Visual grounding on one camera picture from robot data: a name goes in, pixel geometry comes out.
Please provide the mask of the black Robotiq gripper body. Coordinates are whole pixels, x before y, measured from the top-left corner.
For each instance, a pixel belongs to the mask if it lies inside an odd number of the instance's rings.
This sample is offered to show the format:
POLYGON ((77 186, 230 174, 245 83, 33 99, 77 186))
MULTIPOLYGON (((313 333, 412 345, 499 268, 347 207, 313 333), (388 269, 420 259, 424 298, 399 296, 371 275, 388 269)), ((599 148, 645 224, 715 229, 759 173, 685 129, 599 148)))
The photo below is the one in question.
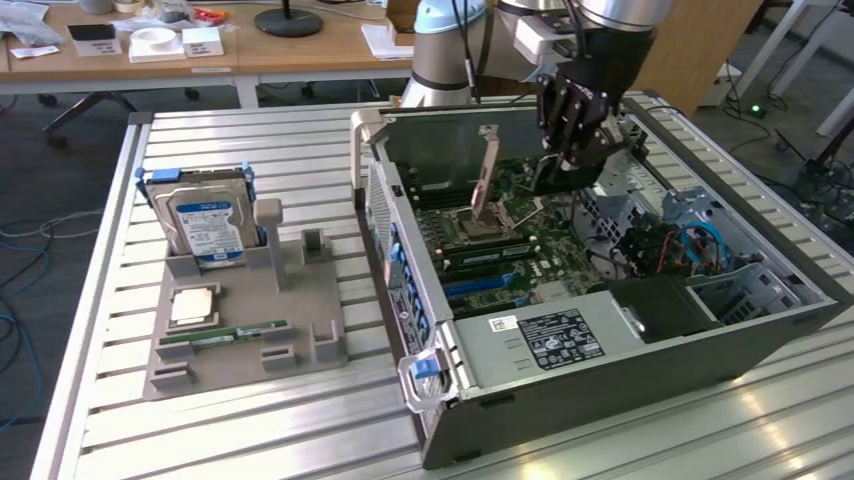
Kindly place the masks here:
POLYGON ((557 71, 575 84, 620 98, 639 75, 655 37, 655 28, 641 32, 585 30, 584 55, 561 63, 557 71))

